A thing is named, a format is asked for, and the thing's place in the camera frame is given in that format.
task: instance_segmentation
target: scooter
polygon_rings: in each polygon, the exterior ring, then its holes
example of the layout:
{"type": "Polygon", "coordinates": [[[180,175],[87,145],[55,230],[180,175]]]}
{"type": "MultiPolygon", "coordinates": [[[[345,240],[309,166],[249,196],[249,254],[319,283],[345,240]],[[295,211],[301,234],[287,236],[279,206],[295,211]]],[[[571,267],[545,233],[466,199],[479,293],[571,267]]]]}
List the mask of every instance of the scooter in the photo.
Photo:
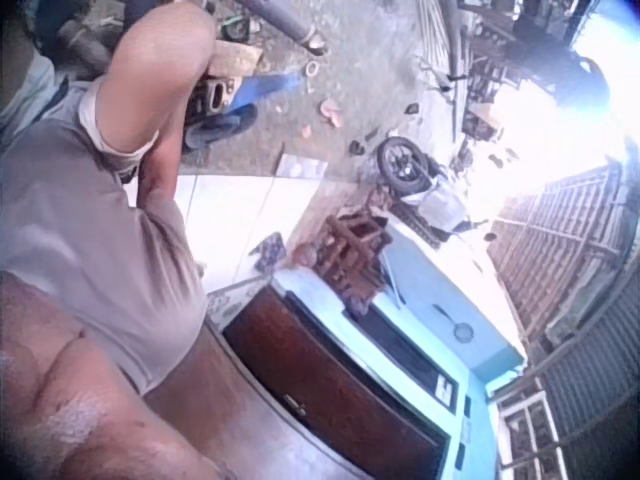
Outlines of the scooter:
{"type": "Polygon", "coordinates": [[[440,242],[475,228],[455,174],[405,137],[389,137],[377,149],[380,173],[399,200],[429,226],[440,242]]]}

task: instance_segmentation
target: wooden door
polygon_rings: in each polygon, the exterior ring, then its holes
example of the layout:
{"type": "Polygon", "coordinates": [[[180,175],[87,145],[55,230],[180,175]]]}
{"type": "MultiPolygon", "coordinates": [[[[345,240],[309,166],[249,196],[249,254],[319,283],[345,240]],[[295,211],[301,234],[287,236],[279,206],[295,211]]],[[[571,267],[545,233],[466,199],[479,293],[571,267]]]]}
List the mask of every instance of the wooden door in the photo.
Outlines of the wooden door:
{"type": "Polygon", "coordinates": [[[343,457],[376,478],[436,477],[443,436],[426,435],[366,388],[275,291],[258,294],[224,335],[258,380],[343,457]]]}

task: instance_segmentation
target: metal pipe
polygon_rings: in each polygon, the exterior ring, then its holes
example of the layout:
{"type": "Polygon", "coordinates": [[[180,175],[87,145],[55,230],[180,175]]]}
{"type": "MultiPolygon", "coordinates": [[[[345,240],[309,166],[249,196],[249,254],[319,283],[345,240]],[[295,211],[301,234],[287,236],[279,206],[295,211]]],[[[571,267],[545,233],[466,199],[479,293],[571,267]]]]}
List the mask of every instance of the metal pipe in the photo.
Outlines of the metal pipe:
{"type": "Polygon", "coordinates": [[[288,0],[236,0],[316,56],[329,51],[315,25],[300,18],[288,0]]]}

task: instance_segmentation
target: motorcycle wheel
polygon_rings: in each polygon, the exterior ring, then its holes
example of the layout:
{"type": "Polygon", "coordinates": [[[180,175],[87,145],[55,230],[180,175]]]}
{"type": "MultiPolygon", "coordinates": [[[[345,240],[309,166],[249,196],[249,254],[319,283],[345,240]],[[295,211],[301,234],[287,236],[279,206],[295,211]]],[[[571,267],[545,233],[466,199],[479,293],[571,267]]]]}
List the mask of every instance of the motorcycle wheel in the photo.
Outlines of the motorcycle wheel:
{"type": "Polygon", "coordinates": [[[411,158],[431,174],[431,162],[420,148],[404,137],[389,137],[378,147],[377,160],[380,173],[399,195],[411,195],[427,190],[431,179],[413,165],[411,158]]]}

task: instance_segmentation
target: light blue wall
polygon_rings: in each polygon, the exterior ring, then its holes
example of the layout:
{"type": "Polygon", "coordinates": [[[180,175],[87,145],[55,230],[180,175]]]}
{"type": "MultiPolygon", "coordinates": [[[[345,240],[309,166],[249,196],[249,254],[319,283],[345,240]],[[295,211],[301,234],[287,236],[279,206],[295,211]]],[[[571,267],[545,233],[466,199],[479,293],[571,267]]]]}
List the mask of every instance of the light blue wall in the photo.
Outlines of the light blue wall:
{"type": "Polygon", "coordinates": [[[504,338],[469,298],[423,254],[417,245],[394,228],[385,254],[389,260],[398,290],[407,307],[451,351],[484,382],[520,365],[522,355],[504,338]],[[441,306],[457,323],[468,323],[474,339],[458,342],[454,325],[433,305],[441,306]]]}

